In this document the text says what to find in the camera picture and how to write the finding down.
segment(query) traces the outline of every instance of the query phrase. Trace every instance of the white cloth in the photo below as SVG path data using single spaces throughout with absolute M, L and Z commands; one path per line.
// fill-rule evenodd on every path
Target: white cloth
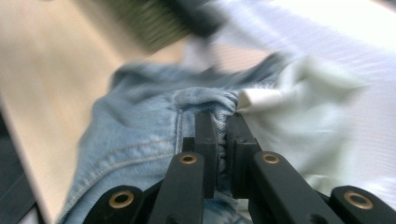
M 311 187 L 330 195 L 349 180 L 345 104 L 363 86 L 333 64 L 304 58 L 281 72 L 275 89 L 243 90 L 237 112 L 263 150 L 283 155 Z
M 351 101 L 350 185 L 396 209 L 396 13 L 374 1 L 214 0 L 227 23 L 212 44 L 293 53 L 338 63 L 370 82 Z M 185 62 L 202 47 L 191 41 Z M 194 59 L 208 58 L 205 54 Z M 206 67 L 215 65 L 209 62 Z

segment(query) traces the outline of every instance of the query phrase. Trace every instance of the brass screw hole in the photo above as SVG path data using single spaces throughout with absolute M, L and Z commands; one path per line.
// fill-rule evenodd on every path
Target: brass screw hole
M 195 163 L 197 161 L 197 158 L 195 156 L 192 156 L 192 155 L 186 155 L 186 156 L 183 156 L 180 159 L 180 161 L 182 163 L 185 163 L 185 164 L 192 164 L 192 163 Z
M 360 209 L 369 210 L 374 207 L 370 199 L 353 191 L 346 192 L 344 194 L 344 198 L 346 199 L 347 202 Z
M 275 164 L 279 162 L 279 158 L 276 155 L 273 154 L 264 154 L 262 156 L 262 159 L 267 162 L 267 163 L 271 163 L 271 164 Z
M 134 195 L 132 192 L 129 190 L 123 190 L 113 194 L 108 203 L 112 208 L 119 209 L 128 206 L 133 201 Z

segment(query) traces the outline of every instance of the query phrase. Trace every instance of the denim jeans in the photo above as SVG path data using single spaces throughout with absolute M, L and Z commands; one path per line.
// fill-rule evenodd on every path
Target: denim jeans
M 286 66 L 273 54 L 245 72 L 196 74 L 175 66 L 130 63 L 93 106 L 79 143 L 78 167 L 58 223 L 82 223 L 103 193 L 120 185 L 145 190 L 166 174 L 183 137 L 194 136 L 194 115 L 210 110 L 224 157 L 225 121 L 244 88 L 271 88 Z M 225 161 L 219 160 L 219 175 Z M 242 223 L 227 188 L 205 200 L 204 223 Z

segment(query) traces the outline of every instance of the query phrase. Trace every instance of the black object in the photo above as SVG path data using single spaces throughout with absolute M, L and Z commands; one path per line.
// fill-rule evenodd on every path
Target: black object
M 223 24 L 223 18 L 205 4 L 208 0 L 163 0 L 195 35 L 209 37 Z
M 0 223 L 18 223 L 32 208 L 44 223 L 0 112 Z
M 145 192 L 128 186 L 111 189 L 84 223 L 202 223 L 204 198 L 213 197 L 218 175 L 210 116 L 207 111 L 196 115 L 195 138 L 184 139 L 183 152 L 174 156 L 162 183 Z M 285 158 L 260 149 L 240 115 L 227 120 L 226 141 L 232 194 L 249 199 L 256 224 L 396 223 L 396 212 L 365 190 L 340 187 L 330 198 L 315 192 Z M 124 206 L 111 206 L 114 202 Z

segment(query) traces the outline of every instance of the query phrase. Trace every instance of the wooden table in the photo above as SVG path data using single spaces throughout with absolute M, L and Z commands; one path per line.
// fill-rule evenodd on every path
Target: wooden table
M 45 219 L 62 209 L 93 102 L 123 63 L 176 63 L 183 41 L 148 55 L 91 2 L 0 1 L 1 107 Z

